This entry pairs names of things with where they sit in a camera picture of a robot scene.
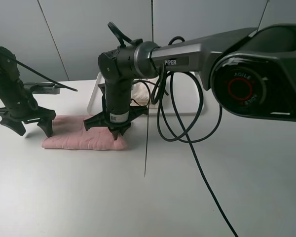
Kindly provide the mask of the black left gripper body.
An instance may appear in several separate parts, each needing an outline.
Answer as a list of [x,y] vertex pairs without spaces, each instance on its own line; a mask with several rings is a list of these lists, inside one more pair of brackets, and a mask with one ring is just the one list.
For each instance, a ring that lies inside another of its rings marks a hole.
[[48,122],[53,120],[56,117],[54,110],[46,109],[43,107],[38,107],[37,110],[27,109],[20,110],[15,109],[11,110],[6,107],[0,108],[0,117],[2,123],[39,123],[39,122]]

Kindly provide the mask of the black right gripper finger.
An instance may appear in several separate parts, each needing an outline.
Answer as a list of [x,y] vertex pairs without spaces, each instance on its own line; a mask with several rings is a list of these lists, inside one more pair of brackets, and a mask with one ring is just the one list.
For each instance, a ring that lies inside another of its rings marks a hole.
[[94,127],[93,122],[90,121],[89,119],[84,120],[83,123],[86,131]]
[[119,127],[111,127],[111,134],[114,140],[117,140],[119,133],[120,133]]

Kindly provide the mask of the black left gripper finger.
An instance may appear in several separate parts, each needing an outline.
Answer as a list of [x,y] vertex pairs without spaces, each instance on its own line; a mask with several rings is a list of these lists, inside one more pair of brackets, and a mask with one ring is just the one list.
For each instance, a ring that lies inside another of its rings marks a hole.
[[52,118],[41,118],[37,123],[37,126],[43,130],[47,137],[51,137],[53,135],[52,123]]
[[26,132],[25,127],[21,121],[13,121],[8,118],[2,118],[0,124],[11,129],[20,136],[23,136]]

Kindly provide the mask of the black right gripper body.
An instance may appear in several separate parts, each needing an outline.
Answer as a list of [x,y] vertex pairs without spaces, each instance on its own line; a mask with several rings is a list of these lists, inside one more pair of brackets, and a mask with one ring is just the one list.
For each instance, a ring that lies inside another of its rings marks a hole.
[[131,121],[135,120],[141,115],[148,115],[147,106],[131,106],[128,112],[120,115],[102,111],[88,119],[93,122],[94,127],[122,128],[126,127],[131,123]]

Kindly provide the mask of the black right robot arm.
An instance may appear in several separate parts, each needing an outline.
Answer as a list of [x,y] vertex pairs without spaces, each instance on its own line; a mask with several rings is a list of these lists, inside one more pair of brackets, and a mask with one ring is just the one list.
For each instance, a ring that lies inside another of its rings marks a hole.
[[211,90],[221,109],[234,115],[296,122],[296,24],[175,37],[163,47],[132,40],[114,23],[108,27],[119,46],[98,57],[105,80],[102,111],[84,121],[85,129],[107,127],[114,138],[124,134],[148,113],[147,106],[131,105],[134,83],[157,78],[150,100],[161,104],[166,79],[174,73],[190,76],[199,91]]

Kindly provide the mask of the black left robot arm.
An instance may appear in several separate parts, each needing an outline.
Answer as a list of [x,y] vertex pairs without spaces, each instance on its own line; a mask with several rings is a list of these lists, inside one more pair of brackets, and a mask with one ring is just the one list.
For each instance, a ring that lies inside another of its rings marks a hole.
[[32,92],[20,80],[16,57],[8,49],[0,46],[0,124],[18,135],[26,132],[24,124],[37,123],[47,137],[53,134],[54,110],[40,107]]

